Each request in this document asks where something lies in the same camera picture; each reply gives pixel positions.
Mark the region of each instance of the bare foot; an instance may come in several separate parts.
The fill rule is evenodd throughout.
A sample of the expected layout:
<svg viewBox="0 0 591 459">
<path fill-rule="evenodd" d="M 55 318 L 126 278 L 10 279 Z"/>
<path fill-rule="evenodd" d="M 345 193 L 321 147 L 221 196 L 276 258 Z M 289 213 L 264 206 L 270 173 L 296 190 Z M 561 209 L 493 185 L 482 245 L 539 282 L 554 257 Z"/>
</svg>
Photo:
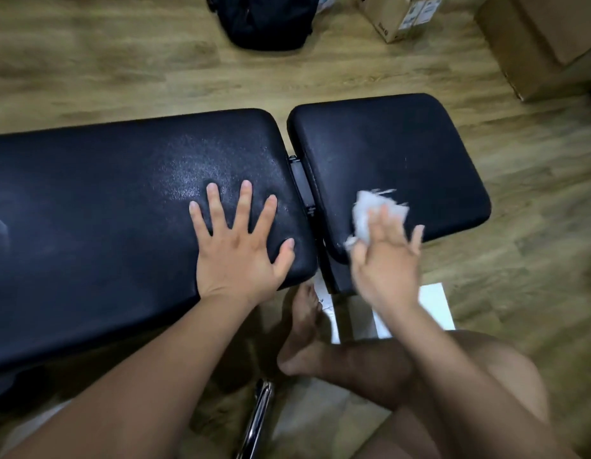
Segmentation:
<svg viewBox="0 0 591 459">
<path fill-rule="evenodd" d="M 321 303 L 311 282 L 299 285 L 293 298 L 293 326 L 285 344 L 278 353 L 276 362 L 285 375 L 305 375 L 314 343 L 319 338 L 317 318 Z"/>
</svg>

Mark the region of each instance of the person's left hand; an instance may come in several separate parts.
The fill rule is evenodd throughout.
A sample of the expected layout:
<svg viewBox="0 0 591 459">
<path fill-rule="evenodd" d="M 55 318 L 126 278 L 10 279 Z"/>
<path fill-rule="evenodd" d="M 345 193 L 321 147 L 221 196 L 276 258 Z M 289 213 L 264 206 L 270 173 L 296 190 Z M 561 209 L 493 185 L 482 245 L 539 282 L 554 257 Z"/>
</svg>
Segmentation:
<svg viewBox="0 0 591 459">
<path fill-rule="evenodd" d="M 252 234 L 248 231 L 253 186 L 242 182 L 233 228 L 225 222 L 225 213 L 216 184 L 206 187 L 213 235 L 210 236 L 200 206 L 189 203 L 200 254 L 197 259 L 197 289 L 201 298 L 224 296 L 245 301 L 251 308 L 269 299 L 287 277 L 293 264 L 294 239 L 283 242 L 274 264 L 266 243 L 276 215 L 278 201 L 271 195 L 265 202 Z"/>
</svg>

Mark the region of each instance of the person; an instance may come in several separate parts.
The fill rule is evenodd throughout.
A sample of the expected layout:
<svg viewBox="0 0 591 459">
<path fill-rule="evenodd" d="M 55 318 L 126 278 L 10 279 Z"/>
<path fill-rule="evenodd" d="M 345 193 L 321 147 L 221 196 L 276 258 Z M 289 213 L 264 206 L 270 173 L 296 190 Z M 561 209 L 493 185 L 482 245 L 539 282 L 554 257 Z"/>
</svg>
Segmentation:
<svg viewBox="0 0 591 459">
<path fill-rule="evenodd" d="M 213 228 L 189 211 L 199 242 L 200 302 L 77 396 L 8 459 L 174 457 L 211 372 L 240 324 L 291 267 L 294 241 L 276 261 L 266 242 L 277 200 L 248 231 L 253 187 L 241 186 L 233 227 L 218 188 L 207 187 Z M 369 213 L 369 246 L 351 252 L 353 282 L 393 339 L 330 345 L 317 338 L 311 285 L 293 301 L 291 333 L 277 359 L 287 375 L 317 377 L 393 411 L 355 454 L 375 458 L 573 458 L 554 435 L 544 385 L 514 348 L 470 331 L 445 332 L 419 306 L 422 226 L 409 242 L 400 219 Z"/>
</svg>

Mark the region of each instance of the white cloth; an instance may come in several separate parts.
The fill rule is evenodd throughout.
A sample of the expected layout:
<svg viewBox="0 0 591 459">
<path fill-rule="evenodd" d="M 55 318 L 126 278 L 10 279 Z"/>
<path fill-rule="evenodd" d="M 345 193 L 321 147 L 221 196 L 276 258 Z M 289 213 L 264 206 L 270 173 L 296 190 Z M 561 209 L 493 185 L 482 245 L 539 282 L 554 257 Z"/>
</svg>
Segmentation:
<svg viewBox="0 0 591 459">
<path fill-rule="evenodd" d="M 355 225 L 355 235 L 350 236 L 344 242 L 344 246 L 347 250 L 351 250 L 352 246 L 357 240 L 362 240 L 366 245 L 370 242 L 370 232 L 368 228 L 368 211 L 370 208 L 380 209 L 381 206 L 387 205 L 389 207 L 389 214 L 397 215 L 401 218 L 402 222 L 406 220 L 408 215 L 408 206 L 405 204 L 397 204 L 391 198 L 383 196 L 384 194 L 391 193 L 393 190 L 387 190 L 385 192 L 357 192 L 357 201 L 353 206 L 353 224 Z"/>
</svg>

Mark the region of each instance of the small cardboard box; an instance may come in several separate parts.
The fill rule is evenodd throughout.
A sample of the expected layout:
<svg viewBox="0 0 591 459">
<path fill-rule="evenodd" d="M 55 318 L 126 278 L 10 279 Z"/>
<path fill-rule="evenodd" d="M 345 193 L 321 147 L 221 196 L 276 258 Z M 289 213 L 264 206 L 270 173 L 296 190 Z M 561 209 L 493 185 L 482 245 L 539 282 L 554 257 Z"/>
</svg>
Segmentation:
<svg viewBox="0 0 591 459">
<path fill-rule="evenodd" d="M 387 43 L 430 22 L 442 0 L 359 0 L 359 7 Z"/>
<path fill-rule="evenodd" d="M 476 21 L 521 100 L 591 89 L 591 0 L 487 0 Z"/>
</svg>

